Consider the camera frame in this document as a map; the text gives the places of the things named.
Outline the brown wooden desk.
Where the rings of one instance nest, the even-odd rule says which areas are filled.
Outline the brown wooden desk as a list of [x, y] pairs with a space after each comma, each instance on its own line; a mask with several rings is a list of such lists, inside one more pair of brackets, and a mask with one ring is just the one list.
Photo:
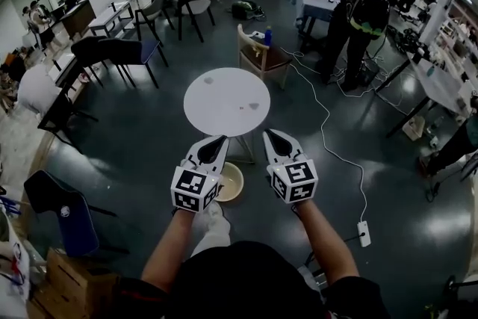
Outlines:
[[76, 34], [82, 36], [88, 29], [89, 24], [96, 18], [89, 0], [78, 3], [68, 11], [61, 19], [69, 38], [73, 40]]

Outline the long white table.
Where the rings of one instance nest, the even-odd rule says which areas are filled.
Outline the long white table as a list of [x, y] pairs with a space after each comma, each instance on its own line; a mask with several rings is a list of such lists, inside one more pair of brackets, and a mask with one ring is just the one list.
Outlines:
[[93, 36], [122, 38], [127, 32], [133, 30], [133, 20], [131, 0], [113, 2], [88, 27]]

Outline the person's white shoe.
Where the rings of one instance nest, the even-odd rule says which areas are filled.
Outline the person's white shoe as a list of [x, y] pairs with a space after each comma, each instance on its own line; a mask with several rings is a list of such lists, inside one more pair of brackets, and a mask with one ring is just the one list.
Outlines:
[[223, 219], [223, 210], [220, 204], [213, 200], [205, 210], [205, 219], [207, 224]]

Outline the person's left forearm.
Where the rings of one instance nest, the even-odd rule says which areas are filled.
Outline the person's left forearm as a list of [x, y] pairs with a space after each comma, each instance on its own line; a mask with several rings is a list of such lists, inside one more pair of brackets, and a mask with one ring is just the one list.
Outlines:
[[194, 217], [193, 212], [176, 211], [143, 269], [144, 282], [170, 292], [184, 260]]

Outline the beige plastic basket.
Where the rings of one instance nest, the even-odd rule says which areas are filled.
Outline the beige plastic basket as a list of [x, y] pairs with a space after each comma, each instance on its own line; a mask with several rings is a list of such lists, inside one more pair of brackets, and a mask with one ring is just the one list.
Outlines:
[[243, 190], [243, 174], [236, 165], [226, 162], [221, 176], [223, 177], [221, 189], [215, 200], [217, 202], [231, 202]]

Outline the white power strip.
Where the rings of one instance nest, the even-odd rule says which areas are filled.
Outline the white power strip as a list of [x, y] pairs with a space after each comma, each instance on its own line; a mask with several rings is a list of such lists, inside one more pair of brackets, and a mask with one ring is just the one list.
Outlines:
[[362, 247], [371, 245], [370, 232], [366, 220], [360, 221], [357, 224], [358, 237]]

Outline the person's black shirt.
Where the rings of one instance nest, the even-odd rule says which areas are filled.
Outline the person's black shirt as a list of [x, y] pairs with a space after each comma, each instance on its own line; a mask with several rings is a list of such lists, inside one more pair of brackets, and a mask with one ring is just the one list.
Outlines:
[[311, 289], [271, 247], [241, 241], [185, 261], [166, 293], [123, 279], [111, 319], [390, 319], [379, 286], [348, 276]]

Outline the metal table leg frame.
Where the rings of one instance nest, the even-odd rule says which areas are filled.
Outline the metal table leg frame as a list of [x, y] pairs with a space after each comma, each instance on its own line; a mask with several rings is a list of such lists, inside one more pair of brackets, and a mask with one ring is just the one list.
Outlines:
[[[232, 147], [237, 146], [240, 152], [233, 153]], [[244, 135], [229, 138], [229, 149], [226, 155], [228, 161], [242, 164], [255, 164], [255, 154]]]

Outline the grey chair black legs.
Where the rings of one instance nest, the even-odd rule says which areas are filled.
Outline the grey chair black legs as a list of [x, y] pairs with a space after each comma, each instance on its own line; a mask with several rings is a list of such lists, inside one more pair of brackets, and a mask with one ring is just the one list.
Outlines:
[[196, 30], [196, 33], [199, 37], [200, 42], [203, 43], [204, 38], [197, 24], [196, 17], [203, 13], [207, 13], [211, 21], [211, 24], [213, 26], [216, 25], [213, 13], [211, 12], [211, 1], [210, 0], [171, 0], [171, 1], [177, 11], [179, 41], [182, 40], [182, 30], [183, 30], [182, 20], [185, 16], [189, 16], [190, 21]]
[[169, 0], [153, 0], [149, 5], [143, 8], [138, 8], [134, 12], [134, 19], [133, 23], [137, 31], [138, 40], [142, 40], [141, 36], [141, 25], [147, 25], [149, 30], [152, 32], [153, 36], [156, 40], [160, 43], [160, 46], [163, 46], [161, 39], [159, 38], [156, 27], [155, 27], [155, 20], [163, 14], [166, 17], [166, 20], [171, 27], [172, 30], [175, 30], [175, 27], [171, 21], [171, 18], [167, 12], [167, 5], [169, 4]]

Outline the table with blue-grey cloth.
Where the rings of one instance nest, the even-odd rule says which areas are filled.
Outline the table with blue-grey cloth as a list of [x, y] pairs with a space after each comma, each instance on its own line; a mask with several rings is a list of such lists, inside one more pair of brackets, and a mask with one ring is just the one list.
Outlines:
[[321, 44], [325, 37], [315, 39], [312, 31], [316, 22], [329, 24], [332, 13], [340, 0], [291, 0], [296, 11], [294, 26], [302, 38], [301, 51]]

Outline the small wooden box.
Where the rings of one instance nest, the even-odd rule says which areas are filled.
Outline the small wooden box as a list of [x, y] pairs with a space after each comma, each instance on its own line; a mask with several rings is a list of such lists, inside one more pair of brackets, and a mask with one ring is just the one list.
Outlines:
[[416, 141], [422, 138], [423, 130], [425, 127], [425, 119], [422, 116], [413, 116], [403, 127], [403, 133], [411, 141]]

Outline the dark chair blue-grey seat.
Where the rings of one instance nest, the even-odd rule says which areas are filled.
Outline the dark chair blue-grey seat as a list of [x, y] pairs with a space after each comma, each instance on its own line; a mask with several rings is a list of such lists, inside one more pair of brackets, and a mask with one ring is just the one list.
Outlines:
[[118, 38], [107, 38], [99, 41], [99, 48], [107, 55], [107, 58], [124, 73], [133, 87], [136, 87], [132, 77], [129, 75], [126, 67], [128, 65], [144, 66], [152, 80], [152, 83], [158, 89], [158, 82], [149, 66], [153, 54], [157, 52], [165, 67], [169, 63], [162, 50], [162, 42], [159, 40], [124, 40]]

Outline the person's right forearm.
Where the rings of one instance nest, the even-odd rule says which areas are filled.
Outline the person's right forearm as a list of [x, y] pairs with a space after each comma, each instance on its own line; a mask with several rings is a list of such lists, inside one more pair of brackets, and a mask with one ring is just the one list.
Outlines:
[[359, 277], [358, 268], [346, 243], [312, 199], [295, 205], [312, 251], [329, 285], [346, 277]]

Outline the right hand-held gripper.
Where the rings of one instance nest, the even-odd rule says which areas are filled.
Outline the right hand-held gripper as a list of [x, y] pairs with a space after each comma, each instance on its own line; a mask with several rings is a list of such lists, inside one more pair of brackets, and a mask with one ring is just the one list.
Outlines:
[[265, 129], [262, 133], [264, 149], [269, 166], [270, 186], [287, 204], [311, 199], [317, 189], [318, 176], [311, 159], [294, 161], [303, 154], [299, 141], [275, 129]]

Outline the wooden chair brown seat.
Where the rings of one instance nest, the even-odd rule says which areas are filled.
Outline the wooden chair brown seat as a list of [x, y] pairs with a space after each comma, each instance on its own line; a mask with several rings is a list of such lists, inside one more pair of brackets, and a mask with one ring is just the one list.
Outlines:
[[282, 90], [288, 77], [292, 56], [276, 45], [266, 46], [246, 35], [243, 25], [237, 26], [238, 67], [256, 74], [263, 82], [268, 75], [275, 76]]

